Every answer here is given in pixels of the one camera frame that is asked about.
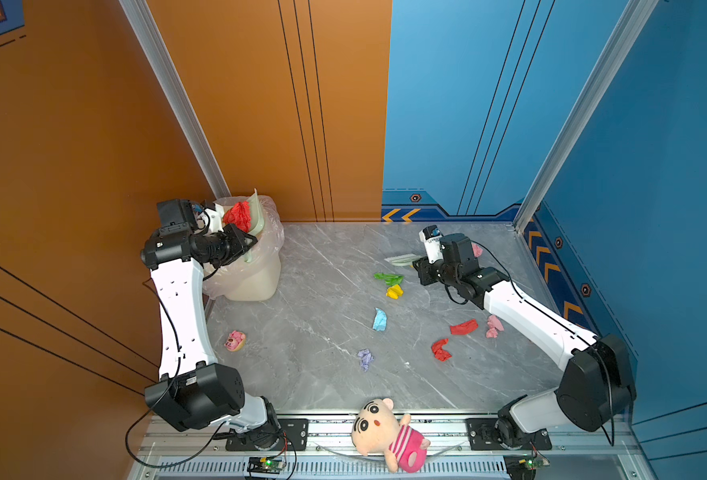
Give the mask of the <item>green hand brush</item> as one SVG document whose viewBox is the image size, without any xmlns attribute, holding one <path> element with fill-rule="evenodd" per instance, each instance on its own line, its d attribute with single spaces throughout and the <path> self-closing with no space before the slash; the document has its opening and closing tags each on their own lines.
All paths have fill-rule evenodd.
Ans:
<svg viewBox="0 0 707 480">
<path fill-rule="evenodd" d="M 393 257 L 387 257 L 385 261 L 395 267 L 411 267 L 413 262 L 423 258 L 421 255 L 417 254 L 403 254 Z"/>
</svg>

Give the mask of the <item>green dustpan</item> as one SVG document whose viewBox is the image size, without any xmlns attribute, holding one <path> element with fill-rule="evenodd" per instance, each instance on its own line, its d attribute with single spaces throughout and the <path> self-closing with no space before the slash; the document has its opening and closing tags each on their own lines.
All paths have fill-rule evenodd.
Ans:
<svg viewBox="0 0 707 480">
<path fill-rule="evenodd" d="M 247 198 L 247 204 L 250 213 L 250 229 L 248 234 L 259 238 L 265 226 L 265 213 L 257 190 L 254 190 L 253 194 Z"/>
</svg>

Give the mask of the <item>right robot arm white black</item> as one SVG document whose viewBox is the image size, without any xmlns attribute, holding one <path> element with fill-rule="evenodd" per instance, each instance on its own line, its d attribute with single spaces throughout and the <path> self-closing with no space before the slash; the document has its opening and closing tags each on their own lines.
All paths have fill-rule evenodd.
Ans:
<svg viewBox="0 0 707 480">
<path fill-rule="evenodd" d="M 471 303 L 493 314 L 543 350 L 561 370 L 551 390 L 515 399 L 497 413 L 497 441 L 507 449 L 529 445 L 549 428 L 571 424 L 601 430 L 615 440 L 615 416 L 637 400 L 629 348 L 621 338 L 597 336 L 558 316 L 519 288 L 501 262 L 483 267 L 465 234 L 423 228 L 425 256 L 413 261 L 423 286 L 439 283 L 459 305 Z"/>
</svg>

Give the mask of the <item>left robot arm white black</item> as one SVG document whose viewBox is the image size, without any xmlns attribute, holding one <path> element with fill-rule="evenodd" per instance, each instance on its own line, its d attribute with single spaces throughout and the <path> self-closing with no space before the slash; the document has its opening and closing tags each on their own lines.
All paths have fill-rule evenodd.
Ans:
<svg viewBox="0 0 707 480">
<path fill-rule="evenodd" d="M 216 204 L 173 199 L 160 202 L 157 212 L 161 226 L 140 252 L 162 327 L 159 380 L 146 388 L 145 403 L 178 432 L 213 426 L 221 438 L 273 448 L 281 436 L 273 406 L 247 394 L 238 371 L 218 362 L 203 302 L 205 266 L 227 266 L 258 240 L 222 224 L 223 211 Z"/>
</svg>

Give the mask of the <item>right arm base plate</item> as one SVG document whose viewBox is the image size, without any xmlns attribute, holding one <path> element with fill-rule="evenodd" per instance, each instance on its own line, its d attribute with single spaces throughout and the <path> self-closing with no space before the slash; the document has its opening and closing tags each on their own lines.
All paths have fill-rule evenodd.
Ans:
<svg viewBox="0 0 707 480">
<path fill-rule="evenodd" d="M 545 429 L 535 433 L 525 433 L 499 418 L 467 418 L 467 439 L 473 451 L 515 451 L 553 449 L 551 436 Z"/>
</svg>

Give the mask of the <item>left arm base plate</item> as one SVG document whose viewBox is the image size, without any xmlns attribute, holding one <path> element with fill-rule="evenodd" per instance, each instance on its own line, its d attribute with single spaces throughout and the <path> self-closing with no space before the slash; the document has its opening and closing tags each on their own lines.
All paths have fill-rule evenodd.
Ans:
<svg viewBox="0 0 707 480">
<path fill-rule="evenodd" d="M 263 425 L 257 430 L 228 438 L 228 452 L 279 451 L 287 446 L 290 453 L 305 451 L 309 436 L 307 418 L 279 418 L 278 422 Z"/>
</svg>

